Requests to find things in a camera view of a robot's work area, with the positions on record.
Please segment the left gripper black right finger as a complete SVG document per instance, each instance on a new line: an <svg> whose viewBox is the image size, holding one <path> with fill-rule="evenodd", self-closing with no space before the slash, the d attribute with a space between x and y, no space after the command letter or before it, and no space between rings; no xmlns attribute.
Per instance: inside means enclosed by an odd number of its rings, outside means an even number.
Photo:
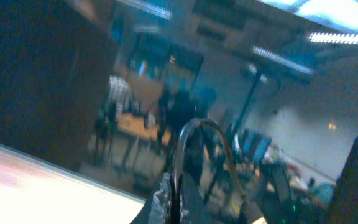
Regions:
<svg viewBox="0 0 358 224"><path fill-rule="evenodd" d="M181 220L184 224L218 224L203 203L198 187L191 176L184 174L181 187Z"/></svg>

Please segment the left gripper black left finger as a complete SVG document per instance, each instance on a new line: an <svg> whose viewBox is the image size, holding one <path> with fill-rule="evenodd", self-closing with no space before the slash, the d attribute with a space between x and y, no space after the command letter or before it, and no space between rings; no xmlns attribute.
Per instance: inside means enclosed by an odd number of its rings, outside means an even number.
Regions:
<svg viewBox="0 0 358 224"><path fill-rule="evenodd" d="M166 224L170 210L170 174L164 173L131 224Z"/></svg>

